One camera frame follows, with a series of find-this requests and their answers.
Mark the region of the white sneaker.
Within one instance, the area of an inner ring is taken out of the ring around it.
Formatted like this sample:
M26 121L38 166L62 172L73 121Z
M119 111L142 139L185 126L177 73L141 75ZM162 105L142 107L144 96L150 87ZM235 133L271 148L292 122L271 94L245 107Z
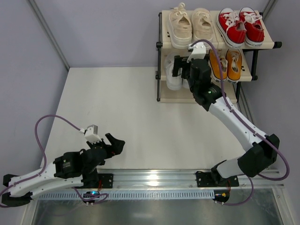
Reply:
M178 70L178 76L173 77L173 67L174 67L174 57L175 53L170 53L167 55L164 61L164 69L166 74L166 85L170 90L177 91L182 88L182 69Z
M189 84L187 79L182 79L182 87L185 89L189 89Z

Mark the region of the beige lace sneaker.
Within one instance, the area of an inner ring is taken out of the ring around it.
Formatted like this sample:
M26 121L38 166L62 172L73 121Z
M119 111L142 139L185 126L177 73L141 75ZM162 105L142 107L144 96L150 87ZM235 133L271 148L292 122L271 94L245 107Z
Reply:
M167 19L167 31L174 48L182 49L192 42L192 23L185 9L185 3L180 3L171 9Z
M197 8L191 15L193 41L205 39L212 41L214 37L213 21L210 11Z

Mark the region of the red canvas sneaker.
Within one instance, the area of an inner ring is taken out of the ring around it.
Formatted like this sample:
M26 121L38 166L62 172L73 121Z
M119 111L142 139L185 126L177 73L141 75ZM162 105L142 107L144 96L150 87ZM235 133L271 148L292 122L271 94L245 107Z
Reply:
M243 7L239 17L246 28L245 43L250 47L259 47L264 41L264 29L261 23L262 16L250 7Z
M239 15L231 8L222 9L217 16L217 28L230 48L241 48L246 37L246 28Z

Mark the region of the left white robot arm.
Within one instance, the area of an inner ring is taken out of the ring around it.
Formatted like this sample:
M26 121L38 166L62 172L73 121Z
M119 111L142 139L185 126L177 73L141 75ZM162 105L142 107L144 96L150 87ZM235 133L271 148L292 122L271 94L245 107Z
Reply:
M7 190L1 195L4 207L26 205L38 196L64 188L95 188L100 182L97 166L123 151L125 141L107 133L110 142L106 144L95 134L85 134L89 149L66 152L49 163L45 169L16 176L7 174L3 184Z

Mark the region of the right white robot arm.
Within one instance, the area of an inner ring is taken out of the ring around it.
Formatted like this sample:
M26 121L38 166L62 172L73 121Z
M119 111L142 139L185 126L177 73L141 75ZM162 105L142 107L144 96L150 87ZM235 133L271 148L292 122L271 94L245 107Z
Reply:
M279 138L256 128L235 108L226 96L224 86L212 82L211 68L206 59L189 60L176 55L172 72L187 80L196 103L218 118L245 151L242 156L224 160L211 169L211 177L216 184L241 174L252 178L276 161Z

